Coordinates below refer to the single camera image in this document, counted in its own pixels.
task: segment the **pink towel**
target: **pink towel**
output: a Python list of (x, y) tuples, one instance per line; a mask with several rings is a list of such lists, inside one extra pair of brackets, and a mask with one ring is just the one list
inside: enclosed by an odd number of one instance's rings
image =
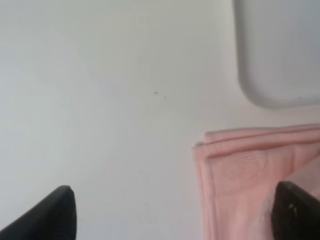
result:
[[(205, 239), (271, 240), (275, 187), (310, 170), (303, 167), (320, 156), (320, 124), (209, 132), (193, 153)], [(301, 178), (294, 178), (298, 185)]]

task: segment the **pink cloth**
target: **pink cloth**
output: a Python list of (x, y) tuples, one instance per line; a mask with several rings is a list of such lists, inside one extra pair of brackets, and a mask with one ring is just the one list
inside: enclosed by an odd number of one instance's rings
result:
[(275, 187), (300, 169), (294, 180), (309, 184), (303, 167), (320, 156), (320, 124), (209, 132), (193, 154), (205, 239), (271, 240)]

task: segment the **white tray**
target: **white tray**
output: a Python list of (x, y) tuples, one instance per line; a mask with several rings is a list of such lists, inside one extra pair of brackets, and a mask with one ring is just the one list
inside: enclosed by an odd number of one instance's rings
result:
[(320, 0), (234, 0), (239, 83), (256, 105), (320, 104)]

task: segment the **black object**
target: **black object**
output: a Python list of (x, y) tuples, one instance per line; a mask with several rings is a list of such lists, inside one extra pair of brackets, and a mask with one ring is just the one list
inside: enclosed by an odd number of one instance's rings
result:
[(0, 240), (75, 240), (76, 234), (75, 194), (60, 186), (0, 231)]
[(271, 223), (274, 240), (319, 240), (320, 202), (294, 183), (280, 182)]

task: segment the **white surface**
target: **white surface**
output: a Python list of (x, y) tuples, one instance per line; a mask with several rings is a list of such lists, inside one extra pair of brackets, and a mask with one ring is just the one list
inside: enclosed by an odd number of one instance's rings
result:
[(269, 108), (320, 104), (320, 1), (234, 0), (240, 84)]
[(78, 240), (202, 239), (203, 132), (320, 122), (242, 95), (231, 6), (0, 0), (0, 228), (68, 184)]

